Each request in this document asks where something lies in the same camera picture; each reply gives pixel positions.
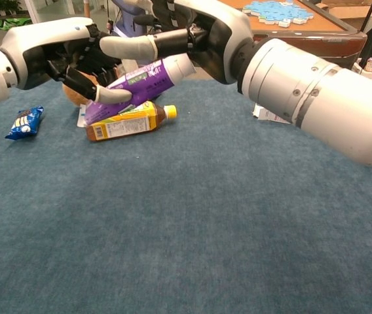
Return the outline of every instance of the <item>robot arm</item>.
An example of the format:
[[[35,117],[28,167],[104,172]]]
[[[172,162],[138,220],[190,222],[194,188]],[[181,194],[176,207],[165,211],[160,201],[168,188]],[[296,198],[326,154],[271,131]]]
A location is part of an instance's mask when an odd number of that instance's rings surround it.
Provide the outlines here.
[[[14,27],[0,46],[0,101],[10,88],[29,90],[50,79],[63,82],[88,99],[102,103],[128,101],[126,90],[108,90],[118,58],[105,55],[99,40],[107,36],[89,18],[68,18]],[[80,72],[95,75],[95,86]]]
[[[153,60],[187,52],[214,79],[237,82],[245,97],[372,166],[372,80],[278,39],[254,42],[247,16],[216,0],[125,1],[174,30],[103,38],[106,54]]]

